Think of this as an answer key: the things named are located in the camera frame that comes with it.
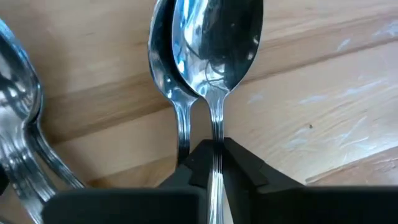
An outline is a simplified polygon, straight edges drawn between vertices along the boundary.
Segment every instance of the teaspoon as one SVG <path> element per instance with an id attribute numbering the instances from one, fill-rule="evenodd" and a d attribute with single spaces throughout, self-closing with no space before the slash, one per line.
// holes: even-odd
<path id="1" fill-rule="evenodd" d="M 0 162 L 36 223 L 42 202 L 56 192 L 36 163 L 26 132 L 39 111 L 39 88 L 26 52 L 0 20 Z"/>
<path id="2" fill-rule="evenodd" d="M 208 103 L 213 139 L 224 141 L 224 99 L 257 54 L 262 0 L 177 0 L 172 24 L 175 64 L 190 88 Z M 208 223 L 223 223 L 222 146 L 209 175 Z"/>
<path id="3" fill-rule="evenodd" d="M 175 68 L 171 41 L 171 23 L 174 0 L 158 0 L 148 42 L 148 59 L 152 78 L 159 91 L 174 107 L 178 129 L 177 165 L 189 155 L 190 112 L 198 96 L 185 86 Z"/>

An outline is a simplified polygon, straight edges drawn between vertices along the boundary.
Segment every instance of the wooden board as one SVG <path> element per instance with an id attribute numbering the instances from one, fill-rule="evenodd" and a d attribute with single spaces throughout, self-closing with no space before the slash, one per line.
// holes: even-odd
<path id="1" fill-rule="evenodd" d="M 174 112 L 147 63 L 154 4 L 0 0 L 44 84 L 47 137 L 96 186 L 154 186 L 172 171 Z M 303 183 L 397 146 L 398 1 L 268 0 L 264 9 L 256 61 L 226 102 L 226 135 Z M 203 102 L 192 123 L 193 146 L 211 137 Z M 16 198 L 1 200 L 18 222 L 7 212 Z"/>

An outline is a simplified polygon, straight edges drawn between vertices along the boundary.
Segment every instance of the cutlery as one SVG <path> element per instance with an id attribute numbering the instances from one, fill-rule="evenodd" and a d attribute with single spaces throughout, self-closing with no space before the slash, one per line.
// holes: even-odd
<path id="1" fill-rule="evenodd" d="M 148 59 L 152 78 L 159 91 L 174 107 L 177 119 L 177 166 L 189 155 L 190 113 L 198 99 L 175 68 L 171 41 L 174 0 L 158 0 L 150 25 Z"/>
<path id="2" fill-rule="evenodd" d="M 34 67 L 29 61 L 29 58 L 19 44 L 19 41 L 16 40 L 12 31 L 8 28 L 8 26 L 0 20 L 0 31 L 4 34 L 9 34 L 12 36 L 12 39 L 9 40 L 10 43 L 15 44 L 20 51 L 19 58 L 15 60 L 24 61 L 24 66 L 26 71 L 20 71 L 16 76 L 26 76 L 29 74 L 29 82 L 31 84 L 31 88 L 34 88 L 35 93 L 35 110 L 32 114 L 34 114 L 34 118 L 31 118 L 30 121 L 26 125 L 26 136 L 29 140 L 29 144 L 32 149 L 34 149 L 38 155 L 44 160 L 44 162 L 54 171 L 54 173 L 59 176 L 65 183 L 73 188 L 83 188 L 84 185 L 75 177 L 75 175 L 70 171 L 70 169 L 62 162 L 62 160 L 58 157 L 55 151 L 50 147 L 48 142 L 46 141 L 44 134 L 42 132 L 42 128 L 40 125 L 42 111 L 44 108 L 44 91 L 41 87 L 40 80 L 34 70 Z"/>
<path id="3" fill-rule="evenodd" d="M 0 20 L 0 162 L 28 213 L 40 223 L 42 202 L 55 187 L 36 163 L 25 131 L 39 110 L 39 86 L 29 59 Z"/>
<path id="4" fill-rule="evenodd" d="M 262 0 L 177 0 L 172 52 L 182 78 L 208 103 L 213 139 L 208 223 L 223 223 L 224 99 L 248 72 L 262 30 Z"/>
<path id="5" fill-rule="evenodd" d="M 30 123 L 28 127 L 30 141 L 32 148 L 38 153 L 38 155 L 44 160 L 44 162 L 51 168 L 51 170 L 61 178 L 66 184 L 74 189 L 84 188 L 85 185 L 73 174 L 69 167 L 58 157 L 55 151 L 51 148 L 47 142 L 41 127 L 43 103 L 44 103 L 44 92 L 41 91 L 41 107 L 39 113 Z"/>

